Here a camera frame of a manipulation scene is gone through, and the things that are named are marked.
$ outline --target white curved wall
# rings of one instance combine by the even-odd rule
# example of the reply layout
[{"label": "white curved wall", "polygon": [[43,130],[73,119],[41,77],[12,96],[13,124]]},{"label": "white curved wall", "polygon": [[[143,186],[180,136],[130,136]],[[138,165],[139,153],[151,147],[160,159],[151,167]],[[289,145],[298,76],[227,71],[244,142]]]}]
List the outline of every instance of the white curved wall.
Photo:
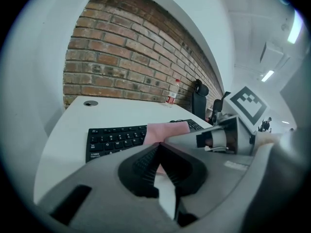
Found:
[{"label": "white curved wall", "polygon": [[31,0],[0,59],[0,148],[27,198],[41,153],[64,111],[63,69],[75,23],[89,0]]},{"label": "white curved wall", "polygon": [[[32,199],[42,150],[64,111],[66,49],[89,0],[31,0],[15,21],[0,59],[0,147],[18,191]],[[222,0],[154,0],[195,38],[225,90],[234,43]]]}]

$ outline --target black chair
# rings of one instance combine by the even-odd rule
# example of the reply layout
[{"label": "black chair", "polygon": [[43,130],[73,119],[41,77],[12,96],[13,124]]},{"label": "black chair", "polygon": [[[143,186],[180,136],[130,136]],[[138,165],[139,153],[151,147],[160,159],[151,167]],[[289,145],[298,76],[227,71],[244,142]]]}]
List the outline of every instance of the black chair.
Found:
[{"label": "black chair", "polygon": [[209,124],[214,125],[214,122],[216,122],[216,117],[215,115],[217,112],[221,112],[223,110],[223,103],[224,103],[224,98],[228,96],[231,92],[226,91],[225,94],[223,95],[222,99],[215,99],[214,104],[213,104],[213,112],[211,117],[209,117]]},{"label": "black chair", "polygon": [[195,91],[192,94],[192,114],[205,120],[206,111],[206,97],[209,89],[206,85],[202,84],[200,80],[195,82]]}]

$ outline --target pink cloth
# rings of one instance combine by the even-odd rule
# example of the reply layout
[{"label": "pink cloth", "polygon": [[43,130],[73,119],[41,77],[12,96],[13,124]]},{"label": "pink cloth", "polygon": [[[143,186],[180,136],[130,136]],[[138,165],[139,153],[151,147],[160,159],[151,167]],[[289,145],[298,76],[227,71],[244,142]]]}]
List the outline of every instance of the pink cloth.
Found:
[{"label": "pink cloth", "polygon": [[[164,139],[167,137],[187,134],[189,132],[190,129],[187,122],[149,123],[147,125],[147,133],[144,144],[164,142]],[[165,171],[161,165],[156,172],[165,174]]]}]

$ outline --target black keyboard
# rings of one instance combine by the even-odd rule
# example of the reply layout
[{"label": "black keyboard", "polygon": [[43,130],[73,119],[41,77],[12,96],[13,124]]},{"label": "black keyboard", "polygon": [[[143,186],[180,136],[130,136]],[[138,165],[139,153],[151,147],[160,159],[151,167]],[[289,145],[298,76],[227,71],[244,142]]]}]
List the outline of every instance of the black keyboard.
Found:
[{"label": "black keyboard", "polygon": [[[170,122],[186,121],[190,132],[200,130],[202,127],[192,119]],[[132,147],[142,145],[146,136],[147,125],[89,129],[86,144],[86,162],[107,154],[113,154]]]}]

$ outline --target brick wall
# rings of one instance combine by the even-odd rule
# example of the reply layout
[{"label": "brick wall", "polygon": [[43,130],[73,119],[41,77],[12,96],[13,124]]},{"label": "brick wall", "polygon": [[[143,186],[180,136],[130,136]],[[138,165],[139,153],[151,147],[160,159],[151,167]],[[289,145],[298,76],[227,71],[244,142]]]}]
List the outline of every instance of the brick wall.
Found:
[{"label": "brick wall", "polygon": [[151,0],[91,0],[73,31],[64,70],[64,104],[78,95],[164,102],[180,79],[176,104],[191,110],[193,81],[222,97],[208,60],[191,35]]}]

